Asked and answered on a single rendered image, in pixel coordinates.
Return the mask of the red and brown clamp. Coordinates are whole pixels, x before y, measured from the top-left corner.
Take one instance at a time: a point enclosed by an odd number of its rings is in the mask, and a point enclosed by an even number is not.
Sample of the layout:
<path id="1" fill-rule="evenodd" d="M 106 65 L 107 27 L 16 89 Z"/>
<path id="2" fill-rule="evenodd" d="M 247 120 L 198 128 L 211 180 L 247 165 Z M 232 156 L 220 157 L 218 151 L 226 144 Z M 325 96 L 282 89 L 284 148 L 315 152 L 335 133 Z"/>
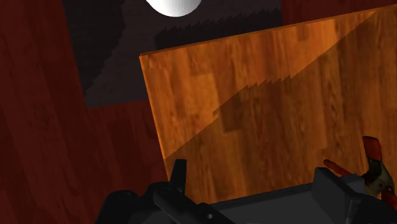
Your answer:
<path id="1" fill-rule="evenodd" d="M 364 136 L 363 145 L 368 160 L 368 170 L 361 176 L 364 179 L 364 193 L 381 200 L 397 212 L 397 194 L 394 181 L 382 161 L 381 145 L 377 138 Z M 348 172 L 331 160 L 324 160 L 324 167 L 336 176 L 348 176 Z"/>

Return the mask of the orange wooden table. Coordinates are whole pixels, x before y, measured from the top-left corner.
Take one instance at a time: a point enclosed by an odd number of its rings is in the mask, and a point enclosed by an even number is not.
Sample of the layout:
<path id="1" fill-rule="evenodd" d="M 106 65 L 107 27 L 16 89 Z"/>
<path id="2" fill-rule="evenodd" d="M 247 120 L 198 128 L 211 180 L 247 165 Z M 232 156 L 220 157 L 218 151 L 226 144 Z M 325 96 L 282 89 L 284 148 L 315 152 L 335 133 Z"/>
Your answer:
<path id="1" fill-rule="evenodd" d="M 380 140 L 397 184 L 397 4 L 140 56 L 166 169 L 214 203 L 364 173 Z"/>

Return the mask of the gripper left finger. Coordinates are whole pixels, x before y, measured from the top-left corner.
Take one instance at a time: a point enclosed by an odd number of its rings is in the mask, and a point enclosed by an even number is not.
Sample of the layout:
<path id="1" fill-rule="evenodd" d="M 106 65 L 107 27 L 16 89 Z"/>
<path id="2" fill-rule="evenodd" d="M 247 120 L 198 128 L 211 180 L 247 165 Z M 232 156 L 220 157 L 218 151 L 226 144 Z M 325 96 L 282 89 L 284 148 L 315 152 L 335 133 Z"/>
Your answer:
<path id="1" fill-rule="evenodd" d="M 154 224 L 236 224 L 206 203 L 196 204 L 185 195 L 187 160 L 177 159 L 169 181 L 152 183 L 144 195 L 130 190 L 111 192 L 95 224 L 144 224 L 157 211 L 167 217 Z"/>

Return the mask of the dark robot stand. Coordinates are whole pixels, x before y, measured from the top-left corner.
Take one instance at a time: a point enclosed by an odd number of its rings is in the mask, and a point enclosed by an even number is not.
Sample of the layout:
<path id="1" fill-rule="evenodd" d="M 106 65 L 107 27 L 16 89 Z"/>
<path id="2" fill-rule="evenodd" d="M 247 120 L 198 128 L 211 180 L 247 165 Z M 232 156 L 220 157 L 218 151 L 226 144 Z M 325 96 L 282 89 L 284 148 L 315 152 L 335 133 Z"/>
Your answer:
<path id="1" fill-rule="evenodd" d="M 200 0 L 167 17 L 146 0 L 62 0 L 87 107 L 147 99 L 139 56 L 282 25 L 281 0 Z"/>

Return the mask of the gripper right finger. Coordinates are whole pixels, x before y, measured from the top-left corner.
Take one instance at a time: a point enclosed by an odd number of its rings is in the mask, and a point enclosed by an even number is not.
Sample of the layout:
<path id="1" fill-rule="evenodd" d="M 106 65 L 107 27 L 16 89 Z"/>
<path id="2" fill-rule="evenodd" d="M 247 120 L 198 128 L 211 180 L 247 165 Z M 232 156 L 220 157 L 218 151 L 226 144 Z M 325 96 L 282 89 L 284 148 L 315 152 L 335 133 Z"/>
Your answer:
<path id="1" fill-rule="evenodd" d="M 311 194 L 334 224 L 397 224 L 397 212 L 365 194 L 364 186 L 364 179 L 357 174 L 338 177 L 317 167 Z"/>

